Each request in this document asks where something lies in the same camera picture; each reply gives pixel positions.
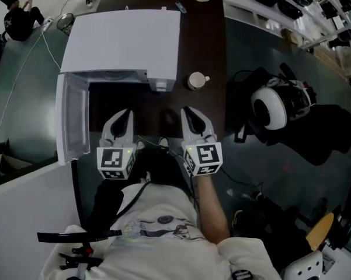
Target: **forearm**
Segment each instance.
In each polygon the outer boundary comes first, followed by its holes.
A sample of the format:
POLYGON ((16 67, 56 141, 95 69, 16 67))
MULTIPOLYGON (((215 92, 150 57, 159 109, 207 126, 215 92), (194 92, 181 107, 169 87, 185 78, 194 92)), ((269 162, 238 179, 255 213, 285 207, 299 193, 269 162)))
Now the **forearm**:
POLYGON ((208 241, 218 244, 230 237, 227 219, 218 200, 211 176, 197 176, 197 181, 201 229, 208 241))

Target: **white round device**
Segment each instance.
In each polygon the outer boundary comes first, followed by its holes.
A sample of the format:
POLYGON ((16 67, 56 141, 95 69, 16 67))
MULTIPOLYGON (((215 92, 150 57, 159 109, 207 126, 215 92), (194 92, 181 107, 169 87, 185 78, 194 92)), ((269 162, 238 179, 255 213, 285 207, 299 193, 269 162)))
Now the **white round device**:
POLYGON ((262 87, 251 96, 253 112, 267 130, 279 130, 287 124, 283 101, 270 87, 262 87))

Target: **open microwave door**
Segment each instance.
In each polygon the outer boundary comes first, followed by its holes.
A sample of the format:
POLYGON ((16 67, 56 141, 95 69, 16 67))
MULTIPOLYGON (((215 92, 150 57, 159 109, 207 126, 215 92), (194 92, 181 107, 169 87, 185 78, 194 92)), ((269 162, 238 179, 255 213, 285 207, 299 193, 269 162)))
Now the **open microwave door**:
POLYGON ((88 82, 74 74, 61 74, 56 91, 56 144, 60 165, 90 153, 88 82))

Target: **tabletop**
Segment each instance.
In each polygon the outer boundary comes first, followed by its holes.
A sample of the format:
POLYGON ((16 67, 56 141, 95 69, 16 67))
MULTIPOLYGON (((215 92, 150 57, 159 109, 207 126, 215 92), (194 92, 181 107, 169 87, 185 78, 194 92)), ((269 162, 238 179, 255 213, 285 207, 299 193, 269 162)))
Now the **tabletop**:
POLYGON ((172 92, 152 92, 148 85, 92 83, 90 85, 90 130, 101 132, 116 112, 134 111, 134 133, 182 137, 180 110, 194 107, 212 122, 223 137, 227 83, 225 20, 222 0, 101 0, 97 12, 129 9, 177 10, 176 1, 187 9, 181 15, 177 80, 172 92), (185 86, 188 76, 199 71, 210 81, 197 91, 185 86))

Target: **white mug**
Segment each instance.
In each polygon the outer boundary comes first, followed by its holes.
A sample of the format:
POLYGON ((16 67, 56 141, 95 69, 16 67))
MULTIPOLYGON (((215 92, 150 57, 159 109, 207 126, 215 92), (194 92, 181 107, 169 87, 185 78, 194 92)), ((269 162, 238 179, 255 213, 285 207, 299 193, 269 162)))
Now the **white mug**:
POLYGON ((191 75, 188 77, 188 87, 191 90, 197 90, 202 88, 206 82, 208 82, 210 78, 208 76, 204 76, 200 72, 194 72, 191 73, 191 75))

